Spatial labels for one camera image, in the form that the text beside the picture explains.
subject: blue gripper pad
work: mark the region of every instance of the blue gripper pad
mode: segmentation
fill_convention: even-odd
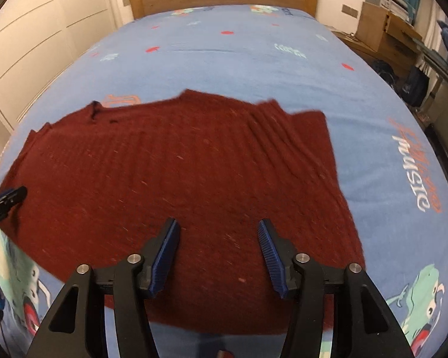
[[[292,258],[297,254],[294,246],[278,236],[268,219],[259,222],[257,234],[274,290],[281,299],[293,298],[300,283],[292,264]]]
[[[144,246],[143,277],[140,285],[147,287],[148,297],[155,298],[164,288],[169,270],[178,247],[180,226],[174,219],[168,219],[156,238]]]

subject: red sweater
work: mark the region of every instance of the red sweater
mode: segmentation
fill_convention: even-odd
[[[93,102],[30,133],[1,189],[21,185],[27,199],[0,227],[63,281],[81,263],[107,266],[138,251],[175,217],[174,267],[146,303],[150,320],[164,324],[285,332],[291,303],[273,291],[264,264],[264,217],[318,262],[364,264],[325,116],[288,115],[274,100],[187,90],[116,109]]]

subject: cartoon character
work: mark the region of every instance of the cartoon character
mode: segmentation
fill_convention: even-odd
[[[188,13],[193,12],[195,9],[202,9],[202,7],[197,8],[186,8],[186,9],[177,9],[171,15],[178,16],[178,15],[187,15]]]
[[[251,5],[251,11],[255,13],[272,14],[273,11],[278,11],[278,9],[269,5]]]
[[[439,277],[440,272],[435,265],[427,265],[420,270],[411,287],[407,284],[399,295],[386,301],[388,305],[396,304],[402,308],[405,299],[408,313],[401,327],[415,356],[440,320],[445,286],[438,281]]]
[[[106,99],[101,102],[105,108],[113,108],[124,105],[137,105],[141,104],[141,100],[137,95],[124,95],[123,97],[115,97],[112,94],[108,94]]]
[[[0,290],[17,325],[34,336],[40,325],[38,291],[50,308],[50,292],[39,280],[37,265],[0,230]]]
[[[319,358],[330,358],[331,351],[332,351],[332,341],[322,340],[322,343],[320,345]]]

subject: blue bedsheet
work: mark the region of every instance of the blue bedsheet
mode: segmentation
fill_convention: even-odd
[[[419,357],[448,332],[448,186],[424,134],[392,89],[311,16],[295,9],[232,5],[185,9],[130,23],[91,47],[36,101],[0,160],[0,183],[30,130],[91,101],[120,106],[184,89],[256,103],[275,98],[290,113],[320,109],[340,187],[359,233],[367,272]],[[33,334],[27,295],[11,272],[27,257],[0,232],[2,326],[10,350]],[[29,277],[39,319],[61,283],[42,268]],[[112,312],[107,312],[109,328]],[[162,357],[278,357],[284,337],[213,336],[152,326]],[[117,357],[110,339],[110,356]],[[330,334],[321,357],[330,352]]]

